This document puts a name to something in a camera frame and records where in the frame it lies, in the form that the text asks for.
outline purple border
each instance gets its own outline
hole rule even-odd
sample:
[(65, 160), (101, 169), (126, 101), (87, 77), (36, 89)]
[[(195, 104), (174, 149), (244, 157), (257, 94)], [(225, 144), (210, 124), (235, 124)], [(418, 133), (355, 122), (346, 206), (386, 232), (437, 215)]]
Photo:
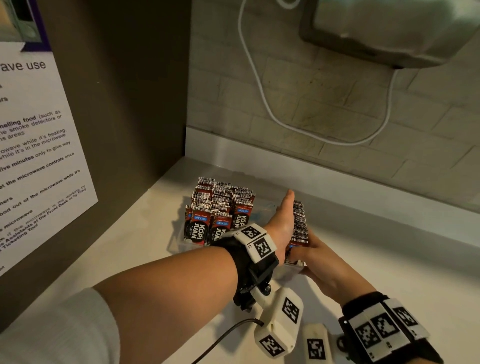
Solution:
[(40, 9), (38, 8), (36, 0), (27, 1), (30, 4), (33, 19), (35, 20), (42, 42), (26, 42), (22, 52), (51, 52), (52, 48), (50, 46), (50, 42), (48, 41), (47, 32), (45, 30), (45, 26), (43, 25), (42, 15), (40, 14)]

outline person's left hand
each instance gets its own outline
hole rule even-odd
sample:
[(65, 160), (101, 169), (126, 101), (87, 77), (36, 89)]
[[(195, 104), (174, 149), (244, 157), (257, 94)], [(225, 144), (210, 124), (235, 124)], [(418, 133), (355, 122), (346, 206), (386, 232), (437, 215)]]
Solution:
[(285, 249), (293, 234), (294, 199), (295, 193), (292, 190), (288, 190), (283, 198), (282, 204), (276, 208), (275, 215), (273, 215), (270, 221), (264, 226), (264, 229), (267, 230), (277, 247), (275, 254), (278, 257), (279, 265), (282, 265), (285, 261)]

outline black cable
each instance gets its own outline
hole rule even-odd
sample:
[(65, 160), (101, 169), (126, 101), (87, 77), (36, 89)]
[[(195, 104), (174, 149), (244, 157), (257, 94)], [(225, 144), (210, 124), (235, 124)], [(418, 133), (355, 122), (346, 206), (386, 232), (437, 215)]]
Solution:
[(215, 341), (212, 346), (210, 346), (202, 355), (200, 355), (197, 360), (195, 360), (192, 364), (197, 364), (199, 361), (201, 361), (209, 352), (212, 351), (212, 349), (218, 345), (218, 343), (220, 341), (222, 341), (230, 332), (232, 332), (233, 330), (235, 330), (237, 327), (243, 325), (243, 324), (246, 324), (247, 322), (254, 322), (256, 323), (258, 326), (263, 326), (264, 323), (262, 321), (260, 321), (259, 319), (257, 318), (247, 318), (246, 320), (243, 320), (243, 321), (240, 321), (238, 323), (236, 323), (235, 325), (233, 325), (231, 328), (229, 328), (225, 334), (223, 334), (222, 336), (220, 336), (218, 338), (217, 341)]

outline light gray sleeve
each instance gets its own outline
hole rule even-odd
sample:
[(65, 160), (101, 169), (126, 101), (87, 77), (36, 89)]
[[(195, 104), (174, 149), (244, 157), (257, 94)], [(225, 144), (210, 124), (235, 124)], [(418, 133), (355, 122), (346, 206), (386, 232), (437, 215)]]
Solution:
[(120, 337), (107, 303), (92, 288), (0, 335), (0, 363), (119, 364)]

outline blue label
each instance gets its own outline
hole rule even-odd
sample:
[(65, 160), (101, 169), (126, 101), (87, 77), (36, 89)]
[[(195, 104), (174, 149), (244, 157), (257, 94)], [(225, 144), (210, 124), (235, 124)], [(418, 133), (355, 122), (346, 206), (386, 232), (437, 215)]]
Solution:
[(198, 215), (193, 216), (193, 218), (195, 220), (201, 220), (201, 221), (207, 221), (208, 220), (205, 216), (198, 216)]

